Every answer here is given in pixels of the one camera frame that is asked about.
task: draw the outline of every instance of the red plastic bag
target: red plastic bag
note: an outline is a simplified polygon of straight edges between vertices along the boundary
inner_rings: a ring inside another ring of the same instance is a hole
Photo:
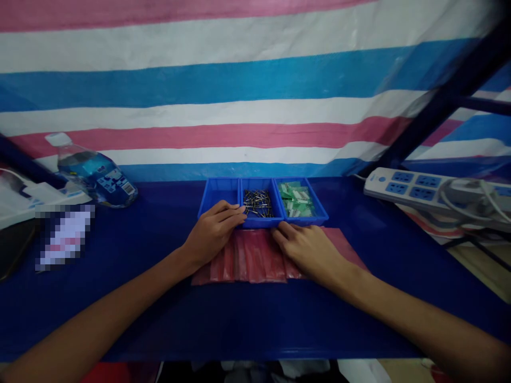
[[[210,272],[211,272],[211,263],[208,263],[198,269],[195,274],[193,274],[192,278],[192,286],[202,286],[208,283],[211,283],[210,281]]]
[[[224,249],[211,261],[211,282],[224,281]]]
[[[334,244],[337,251],[348,261],[354,263],[358,267],[369,271],[367,266],[362,262],[358,254],[355,252],[353,247],[351,247],[350,243],[342,233],[341,229],[338,228],[322,228],[323,232],[329,238],[330,241]]]
[[[234,279],[241,282],[249,280],[246,270],[245,244],[243,243],[243,231],[234,230],[230,237],[234,243]]]
[[[273,239],[269,230],[262,230],[262,243],[265,244],[263,252],[266,281],[286,282],[286,271],[284,269],[284,255],[281,248]]]
[[[291,259],[284,255],[284,267],[286,270],[286,277],[288,279],[303,279],[304,275],[301,273],[301,271],[296,267],[293,261]]]
[[[224,247],[224,274],[223,282],[234,282],[234,241],[231,236]]]
[[[246,270],[250,283],[265,281],[265,267],[262,262],[261,243],[256,230],[243,230],[243,243],[245,244]]]

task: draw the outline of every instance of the plastic water bottle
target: plastic water bottle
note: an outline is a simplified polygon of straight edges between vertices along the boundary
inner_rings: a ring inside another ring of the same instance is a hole
[[[137,198],[137,188],[107,156],[73,144],[65,133],[53,133],[45,138],[59,149],[60,173],[92,199],[102,205],[121,208],[131,205]]]

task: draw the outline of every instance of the floor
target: floor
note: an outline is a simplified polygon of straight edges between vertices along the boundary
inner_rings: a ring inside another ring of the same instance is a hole
[[[434,383],[421,359],[378,359],[392,383]]]
[[[488,249],[511,265],[511,244],[489,246]],[[509,271],[473,246],[459,245],[449,249],[449,253],[504,302],[511,304]]]

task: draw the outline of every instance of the right hand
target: right hand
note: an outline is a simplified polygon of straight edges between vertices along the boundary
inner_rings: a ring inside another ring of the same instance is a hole
[[[318,226],[303,228],[282,221],[271,233],[282,252],[326,288],[333,289],[341,274],[353,266]]]

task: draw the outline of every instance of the black device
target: black device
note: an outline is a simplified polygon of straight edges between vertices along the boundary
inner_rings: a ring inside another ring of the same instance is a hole
[[[37,220],[34,218],[0,230],[0,281],[16,270],[36,234],[36,229]]]

